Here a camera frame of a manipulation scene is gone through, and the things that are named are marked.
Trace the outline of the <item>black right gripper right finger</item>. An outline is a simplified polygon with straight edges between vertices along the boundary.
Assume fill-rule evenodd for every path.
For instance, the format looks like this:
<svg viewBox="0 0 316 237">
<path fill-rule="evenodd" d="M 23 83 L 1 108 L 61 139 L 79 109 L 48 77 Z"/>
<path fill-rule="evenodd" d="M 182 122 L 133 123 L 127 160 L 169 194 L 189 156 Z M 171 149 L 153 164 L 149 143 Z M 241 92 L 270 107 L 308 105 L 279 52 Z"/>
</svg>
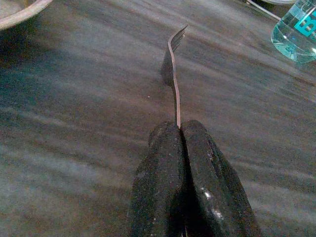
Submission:
<svg viewBox="0 0 316 237">
<path fill-rule="evenodd" d="M 190 166 L 187 233 L 191 237 L 260 237 L 259 224 L 232 165 L 203 124 L 181 125 Z"/>
</svg>

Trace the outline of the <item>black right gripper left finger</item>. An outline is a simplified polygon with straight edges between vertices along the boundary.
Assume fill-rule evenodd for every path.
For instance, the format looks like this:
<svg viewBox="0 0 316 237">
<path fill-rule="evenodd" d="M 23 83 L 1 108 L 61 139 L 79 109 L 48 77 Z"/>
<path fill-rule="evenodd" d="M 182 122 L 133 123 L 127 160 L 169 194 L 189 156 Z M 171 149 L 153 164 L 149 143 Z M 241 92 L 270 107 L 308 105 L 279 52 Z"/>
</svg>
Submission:
<svg viewBox="0 0 316 237">
<path fill-rule="evenodd" d="M 182 133 L 173 122 L 151 132 L 128 211 L 130 237 L 185 237 L 187 167 Z"/>
</svg>

